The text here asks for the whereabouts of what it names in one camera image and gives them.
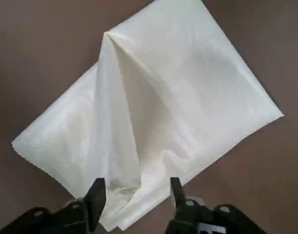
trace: white fabric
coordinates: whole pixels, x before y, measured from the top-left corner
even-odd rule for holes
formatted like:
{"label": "white fabric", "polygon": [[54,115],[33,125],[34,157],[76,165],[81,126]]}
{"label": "white fabric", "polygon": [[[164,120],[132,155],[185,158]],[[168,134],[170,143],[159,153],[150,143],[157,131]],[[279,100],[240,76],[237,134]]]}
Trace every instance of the white fabric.
{"label": "white fabric", "polygon": [[124,230],[281,116],[200,0],[158,0],[13,145],[76,197],[104,176],[100,222]]}

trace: crumpled fabric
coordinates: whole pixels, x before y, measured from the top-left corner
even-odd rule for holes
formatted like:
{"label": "crumpled fabric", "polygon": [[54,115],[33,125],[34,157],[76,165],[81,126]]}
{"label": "crumpled fabric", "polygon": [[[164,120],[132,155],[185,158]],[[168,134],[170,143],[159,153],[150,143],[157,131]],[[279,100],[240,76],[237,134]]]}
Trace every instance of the crumpled fabric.
{"label": "crumpled fabric", "polygon": [[104,33],[90,68],[14,141],[125,230],[245,137],[283,116],[200,0],[157,0]]}

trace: gray surface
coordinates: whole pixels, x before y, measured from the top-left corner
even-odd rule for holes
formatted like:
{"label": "gray surface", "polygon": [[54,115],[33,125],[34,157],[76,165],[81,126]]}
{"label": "gray surface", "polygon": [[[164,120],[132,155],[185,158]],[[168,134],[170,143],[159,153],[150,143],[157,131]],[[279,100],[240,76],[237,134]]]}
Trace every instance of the gray surface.
{"label": "gray surface", "polygon": [[[27,209],[54,211],[70,198],[10,142],[97,60],[103,31],[144,4],[0,0],[0,228]],[[238,206],[269,234],[298,234],[298,1],[205,4],[285,117],[249,136],[186,191],[211,207]],[[164,202],[126,233],[163,233],[171,217]]]}

